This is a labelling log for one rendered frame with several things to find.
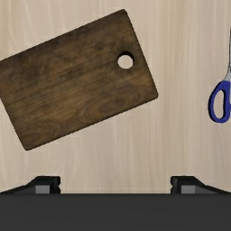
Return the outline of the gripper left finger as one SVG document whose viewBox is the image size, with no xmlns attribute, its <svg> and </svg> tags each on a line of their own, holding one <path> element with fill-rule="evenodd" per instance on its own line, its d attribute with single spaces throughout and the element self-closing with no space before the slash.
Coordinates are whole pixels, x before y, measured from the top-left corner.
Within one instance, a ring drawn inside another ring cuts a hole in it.
<svg viewBox="0 0 231 231">
<path fill-rule="evenodd" d="M 60 194 L 60 176 L 37 176 L 26 185 L 3 191 L 3 194 Z"/>
</svg>

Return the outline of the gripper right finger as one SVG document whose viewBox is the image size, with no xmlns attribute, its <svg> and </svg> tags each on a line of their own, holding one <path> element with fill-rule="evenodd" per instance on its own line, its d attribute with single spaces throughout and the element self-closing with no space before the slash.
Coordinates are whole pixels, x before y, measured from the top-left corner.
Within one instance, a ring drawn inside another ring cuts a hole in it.
<svg viewBox="0 0 231 231">
<path fill-rule="evenodd" d="M 171 176 L 171 194 L 228 194 L 228 191 L 205 185 L 194 176 Z"/>
</svg>

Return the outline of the brown wooden cutting board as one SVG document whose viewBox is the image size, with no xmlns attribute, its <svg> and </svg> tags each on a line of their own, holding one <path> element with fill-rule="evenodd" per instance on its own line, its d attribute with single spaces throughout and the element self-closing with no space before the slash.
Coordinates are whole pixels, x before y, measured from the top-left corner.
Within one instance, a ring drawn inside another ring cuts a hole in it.
<svg viewBox="0 0 231 231">
<path fill-rule="evenodd" d="M 0 100 L 25 150 L 157 97 L 126 10 L 0 61 Z"/>
</svg>

